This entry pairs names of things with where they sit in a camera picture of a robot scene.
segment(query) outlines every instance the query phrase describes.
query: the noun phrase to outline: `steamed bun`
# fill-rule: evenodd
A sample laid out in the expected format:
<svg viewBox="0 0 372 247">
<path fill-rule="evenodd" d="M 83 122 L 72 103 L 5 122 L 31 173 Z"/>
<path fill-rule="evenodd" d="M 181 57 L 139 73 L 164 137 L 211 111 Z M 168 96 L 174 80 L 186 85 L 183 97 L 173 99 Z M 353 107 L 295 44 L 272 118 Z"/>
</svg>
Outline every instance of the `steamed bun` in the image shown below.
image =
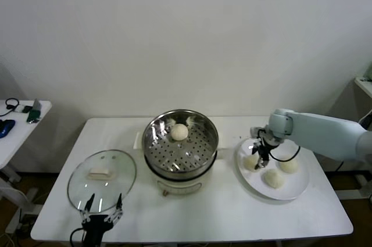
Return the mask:
<svg viewBox="0 0 372 247">
<path fill-rule="evenodd" d="M 188 129 L 183 124 L 175 124 L 170 129 L 170 136 L 175 141 L 183 141 L 188 136 Z"/>
<path fill-rule="evenodd" d="M 263 174 L 263 179 L 267 185 L 273 187 L 274 189 L 282 187 L 285 181 L 284 176 L 277 169 L 265 171 Z"/>
<path fill-rule="evenodd" d="M 281 170 L 286 173 L 295 173 L 298 171 L 298 162 L 296 159 L 292 159 L 288 162 L 279 162 L 279 166 Z"/>
<path fill-rule="evenodd" d="M 261 168 L 258 168 L 257 170 L 255 170 L 255 166 L 257 165 L 258 159 L 259 159 L 258 153 L 244 157 L 244 161 L 243 161 L 244 168 L 256 173 L 257 171 L 261 169 Z"/>
</svg>

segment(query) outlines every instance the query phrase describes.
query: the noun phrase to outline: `white robotic arm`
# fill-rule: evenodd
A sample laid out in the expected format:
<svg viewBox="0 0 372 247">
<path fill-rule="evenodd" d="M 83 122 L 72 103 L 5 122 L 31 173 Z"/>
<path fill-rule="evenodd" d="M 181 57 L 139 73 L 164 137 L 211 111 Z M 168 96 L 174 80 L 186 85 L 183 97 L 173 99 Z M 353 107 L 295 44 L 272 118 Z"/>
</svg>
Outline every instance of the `white robotic arm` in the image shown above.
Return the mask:
<svg viewBox="0 0 372 247">
<path fill-rule="evenodd" d="M 269 151 L 290 139 L 335 160 L 361 160 L 372 165 L 372 132 L 349 120 L 277 109 L 265 128 L 251 129 L 251 136 L 261 138 Z M 260 167 L 266 164 L 261 159 Z"/>
</svg>

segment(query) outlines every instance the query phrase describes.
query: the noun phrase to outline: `black cable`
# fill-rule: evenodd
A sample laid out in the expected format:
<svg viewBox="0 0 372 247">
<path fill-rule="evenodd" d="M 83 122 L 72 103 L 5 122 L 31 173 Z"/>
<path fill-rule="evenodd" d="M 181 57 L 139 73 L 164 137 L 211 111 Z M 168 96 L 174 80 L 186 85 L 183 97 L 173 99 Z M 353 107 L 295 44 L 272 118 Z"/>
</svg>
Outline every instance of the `black cable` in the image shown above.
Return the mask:
<svg viewBox="0 0 372 247">
<path fill-rule="evenodd" d="M 290 157 L 288 160 L 280 160 L 278 158 L 275 158 L 273 156 L 273 154 L 271 154 L 271 152 L 269 152 L 269 155 L 271 156 L 271 158 L 273 158 L 274 160 L 276 160 L 278 162 L 289 162 L 290 160 L 293 160 L 297 156 L 297 154 L 300 152 L 300 150 L 301 150 L 301 146 L 298 147 L 296 153 L 292 157 Z"/>
<path fill-rule="evenodd" d="M 344 164 L 344 161 L 342 161 L 341 164 L 339 164 L 339 166 L 338 166 L 338 168 L 335 170 L 335 172 L 338 171 L 338 170 L 342 167 L 343 164 Z"/>
<path fill-rule="evenodd" d="M 72 236 L 74 235 L 75 232 L 81 231 L 81 230 L 83 230 L 83 228 L 77 228 L 77 229 L 73 230 L 73 232 L 70 234 L 70 245 L 71 245 L 71 247 L 75 247 L 74 242 L 72 242 Z"/>
<path fill-rule="evenodd" d="M 8 239 L 8 241 L 6 241 L 6 242 L 4 243 L 4 245 L 2 245 L 1 247 L 5 247 L 6 245 L 8 245 L 8 244 L 10 243 L 9 238 L 7 238 L 7 239 Z"/>
<path fill-rule="evenodd" d="M 83 231 L 83 234 L 81 235 L 81 245 L 83 245 L 84 237 L 85 237 L 85 231 Z"/>
<path fill-rule="evenodd" d="M 260 137 L 260 132 L 264 132 L 264 133 L 266 133 L 265 130 L 259 129 L 258 132 L 257 132 L 257 136 L 258 136 L 258 137 Z M 265 141 L 264 141 L 263 138 L 261 138 L 261 141 L 262 141 L 263 145 L 264 145 L 265 147 L 267 147 L 267 146 L 265 145 Z M 273 156 L 273 154 L 271 154 L 270 151 L 269 151 L 269 155 L 270 155 L 271 158 L 273 158 L 274 160 L 276 160 L 276 161 L 278 161 L 278 162 L 283 162 L 283 163 L 285 163 L 285 162 L 289 162 L 290 160 L 293 160 L 294 158 L 296 158 L 296 156 L 297 156 L 297 154 L 300 152 L 300 150 L 301 150 L 301 146 L 298 147 L 296 153 L 295 153 L 292 157 L 290 157 L 288 160 L 280 160 L 280 159 L 278 159 L 278 158 L 275 158 L 275 157 Z"/>
<path fill-rule="evenodd" d="M 6 113 L 4 113 L 4 114 L 0 114 L 0 117 L 3 117 L 3 116 L 8 115 L 9 113 L 11 113 L 12 111 L 14 111 L 14 110 L 19 106 L 19 100 L 16 99 L 16 98 L 8 98 L 8 99 L 6 99 L 6 100 L 5 100 L 5 105 L 6 105 L 6 106 L 10 105 L 10 104 L 8 104 L 8 101 L 10 101 L 10 100 L 16 101 L 17 104 L 16 104 L 16 105 L 11 105 L 12 108 L 10 109 L 10 111 L 8 111 L 8 112 L 6 112 Z"/>
<path fill-rule="evenodd" d="M 21 218 L 22 218 L 22 208 L 19 209 L 19 218 L 18 218 L 18 224 L 21 223 Z"/>
</svg>

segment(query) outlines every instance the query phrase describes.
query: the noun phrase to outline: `white shelf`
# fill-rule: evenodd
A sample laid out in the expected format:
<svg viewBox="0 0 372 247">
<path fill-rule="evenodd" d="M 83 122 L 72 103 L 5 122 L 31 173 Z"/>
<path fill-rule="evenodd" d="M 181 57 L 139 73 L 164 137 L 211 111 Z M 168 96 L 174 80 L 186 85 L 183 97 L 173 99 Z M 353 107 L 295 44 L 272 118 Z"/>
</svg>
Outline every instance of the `white shelf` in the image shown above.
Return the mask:
<svg viewBox="0 0 372 247">
<path fill-rule="evenodd" d="M 372 98 L 372 81 L 365 77 L 356 77 L 355 83 Z"/>
</svg>

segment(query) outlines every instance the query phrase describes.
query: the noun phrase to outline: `blue computer mouse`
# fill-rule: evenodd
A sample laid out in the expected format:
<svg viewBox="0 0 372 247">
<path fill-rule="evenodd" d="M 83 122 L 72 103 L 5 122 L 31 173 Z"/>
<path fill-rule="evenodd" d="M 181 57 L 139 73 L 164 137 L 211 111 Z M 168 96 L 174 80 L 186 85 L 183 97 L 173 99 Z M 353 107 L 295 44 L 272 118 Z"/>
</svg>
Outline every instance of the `blue computer mouse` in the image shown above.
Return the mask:
<svg viewBox="0 0 372 247">
<path fill-rule="evenodd" d="M 0 120 L 0 138 L 5 137 L 15 124 L 14 120 Z"/>
</svg>

